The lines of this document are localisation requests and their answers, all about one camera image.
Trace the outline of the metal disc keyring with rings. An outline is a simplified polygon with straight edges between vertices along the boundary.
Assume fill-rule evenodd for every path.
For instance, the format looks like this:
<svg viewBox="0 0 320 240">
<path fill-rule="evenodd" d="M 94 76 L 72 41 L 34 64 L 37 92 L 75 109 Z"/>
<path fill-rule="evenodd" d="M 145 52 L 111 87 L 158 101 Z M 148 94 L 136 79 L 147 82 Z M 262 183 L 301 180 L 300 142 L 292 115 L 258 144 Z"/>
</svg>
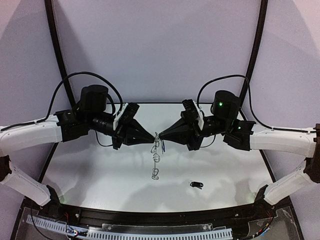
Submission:
<svg viewBox="0 0 320 240">
<path fill-rule="evenodd" d="M 157 163 L 160 162 L 161 156 L 158 153 L 158 150 L 161 148 L 161 140 L 159 134 L 156 132 L 154 137 L 154 145 L 151 148 L 150 152 L 152 153 L 152 160 L 153 160 L 153 168 L 152 168 L 152 175 L 151 178 L 155 181 L 159 180 L 159 169 L 157 167 Z"/>
</svg>

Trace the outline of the blue tagged silver key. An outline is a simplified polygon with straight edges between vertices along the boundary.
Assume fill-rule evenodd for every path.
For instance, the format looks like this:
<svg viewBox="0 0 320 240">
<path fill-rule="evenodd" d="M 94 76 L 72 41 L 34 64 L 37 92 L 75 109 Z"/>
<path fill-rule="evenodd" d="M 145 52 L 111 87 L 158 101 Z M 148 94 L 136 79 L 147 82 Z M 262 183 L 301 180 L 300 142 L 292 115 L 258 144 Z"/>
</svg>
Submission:
<svg viewBox="0 0 320 240">
<path fill-rule="evenodd" d="M 166 152 L 165 141 L 161 139 L 160 144 L 161 144 L 161 152 L 162 154 L 164 154 Z"/>
</svg>

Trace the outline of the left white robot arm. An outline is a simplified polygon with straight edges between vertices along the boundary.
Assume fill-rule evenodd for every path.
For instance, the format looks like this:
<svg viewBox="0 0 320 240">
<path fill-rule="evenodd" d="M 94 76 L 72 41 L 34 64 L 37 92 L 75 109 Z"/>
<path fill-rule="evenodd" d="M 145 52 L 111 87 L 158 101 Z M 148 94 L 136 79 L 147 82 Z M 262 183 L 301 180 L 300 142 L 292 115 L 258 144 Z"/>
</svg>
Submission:
<svg viewBox="0 0 320 240">
<path fill-rule="evenodd" d="M 6 126 L 0 130 L 0 183 L 34 201 L 39 207 L 60 205 L 56 190 L 35 180 L 19 168 L 13 157 L 40 163 L 41 147 L 65 143 L 87 136 L 90 131 L 111 138 L 111 147 L 151 144 L 155 138 L 135 119 L 139 105 L 126 103 L 116 113 L 107 113 L 111 102 L 109 90 L 103 85 L 89 85 L 81 90 L 80 100 L 72 109 L 58 111 L 45 119 Z"/>
</svg>

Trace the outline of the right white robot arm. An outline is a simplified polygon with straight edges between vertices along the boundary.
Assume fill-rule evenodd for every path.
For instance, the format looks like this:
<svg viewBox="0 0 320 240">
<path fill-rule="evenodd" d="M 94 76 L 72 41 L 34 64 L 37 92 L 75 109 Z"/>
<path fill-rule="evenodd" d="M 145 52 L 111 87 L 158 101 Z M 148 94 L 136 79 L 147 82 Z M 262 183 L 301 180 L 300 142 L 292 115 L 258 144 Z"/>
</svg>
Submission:
<svg viewBox="0 0 320 240">
<path fill-rule="evenodd" d="M 197 103 L 183 100 L 180 119 L 159 134 L 161 140 L 200 149 L 204 138 L 221 134 L 223 142 L 242 151 L 269 150 L 304 156 L 290 174 L 259 189 L 255 205 L 271 207 L 301 188 L 320 182 L 320 126 L 314 128 L 278 128 L 239 120 L 240 98 L 232 92 L 215 93 L 210 116 L 204 116 Z"/>
</svg>

